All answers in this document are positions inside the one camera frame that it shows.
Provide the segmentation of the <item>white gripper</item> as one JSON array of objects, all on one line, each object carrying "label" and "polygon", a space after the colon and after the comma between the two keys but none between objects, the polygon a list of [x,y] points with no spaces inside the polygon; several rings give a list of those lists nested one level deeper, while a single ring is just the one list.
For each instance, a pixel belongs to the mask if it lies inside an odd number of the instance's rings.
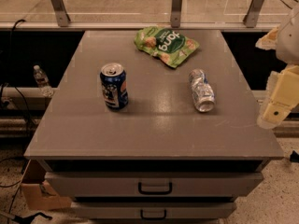
[{"label": "white gripper", "polygon": [[255,47],[276,49],[277,58],[288,64],[280,73],[271,72],[257,118],[261,128],[273,129],[299,105],[299,4],[279,28],[275,27],[259,38]]}]

